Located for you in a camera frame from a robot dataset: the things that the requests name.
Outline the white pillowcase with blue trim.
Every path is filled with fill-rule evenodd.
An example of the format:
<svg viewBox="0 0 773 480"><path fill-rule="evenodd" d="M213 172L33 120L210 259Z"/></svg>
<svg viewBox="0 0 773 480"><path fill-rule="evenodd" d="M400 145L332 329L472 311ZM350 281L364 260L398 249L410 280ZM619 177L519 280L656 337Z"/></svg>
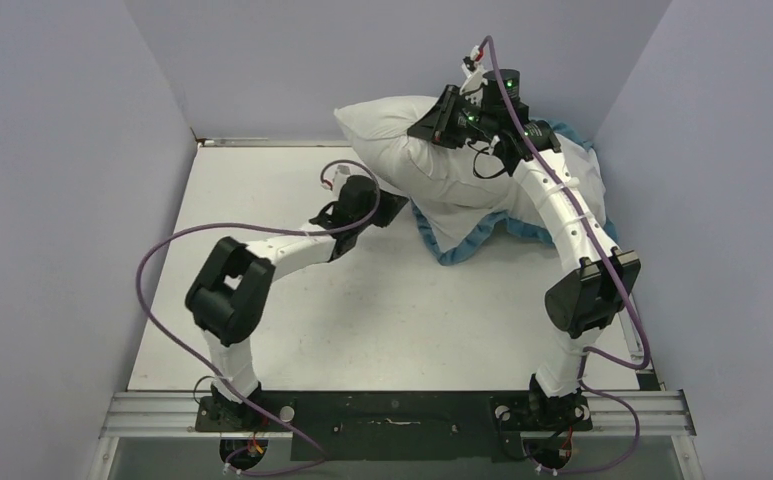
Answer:
<svg viewBox="0 0 773 480"><path fill-rule="evenodd" d="M509 176L494 176L501 169L497 158L409 138L406 166L419 176L406 188L418 231L440 264L468 260L498 227L519 240L553 245L529 196Z"/></svg>

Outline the white pillow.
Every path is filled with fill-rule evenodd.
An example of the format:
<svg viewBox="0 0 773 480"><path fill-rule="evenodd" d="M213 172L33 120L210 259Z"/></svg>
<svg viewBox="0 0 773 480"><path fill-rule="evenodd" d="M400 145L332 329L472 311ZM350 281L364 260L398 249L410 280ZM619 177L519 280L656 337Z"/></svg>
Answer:
<svg viewBox="0 0 773 480"><path fill-rule="evenodd" d="M552 245L554 236L522 185L507 175L492 178L501 167L497 158L408 135L434 103L432 97L388 97L339 108L334 116L362 162L410 198L421 238L440 264L470 258L498 224L517 238Z"/></svg>

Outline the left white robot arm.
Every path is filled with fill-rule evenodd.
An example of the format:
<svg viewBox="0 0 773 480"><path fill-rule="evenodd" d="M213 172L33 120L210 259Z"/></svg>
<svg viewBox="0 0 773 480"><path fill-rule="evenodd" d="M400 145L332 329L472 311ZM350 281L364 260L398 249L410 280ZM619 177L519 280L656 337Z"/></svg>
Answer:
<svg viewBox="0 0 773 480"><path fill-rule="evenodd" d="M242 243L227 236L211 250L187 292L186 308L202 331L210 361L220 371L212 395L221 417L236 430L258 421L260 381L250 337L259 325L272 284L308 266L335 261L356 246L369 226L385 228L408 203L375 190L362 175L347 177L334 200L306 224L304 234Z"/></svg>

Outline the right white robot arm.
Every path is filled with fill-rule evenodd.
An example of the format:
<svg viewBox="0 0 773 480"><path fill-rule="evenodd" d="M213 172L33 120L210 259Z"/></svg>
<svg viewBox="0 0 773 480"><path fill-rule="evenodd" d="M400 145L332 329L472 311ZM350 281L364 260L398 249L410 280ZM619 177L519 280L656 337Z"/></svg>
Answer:
<svg viewBox="0 0 773 480"><path fill-rule="evenodd" d="M641 270L633 251L623 251L588 208L563 152L561 137L532 121L520 99L515 69L468 73L462 86L448 85L412 124L409 136L447 149L478 142L502 164L502 173L531 200L552 237L563 276L545 294L555 342L531 378L529 419L551 428L567 413L564 398L581 390L585 361L620 311L640 322L630 293Z"/></svg>

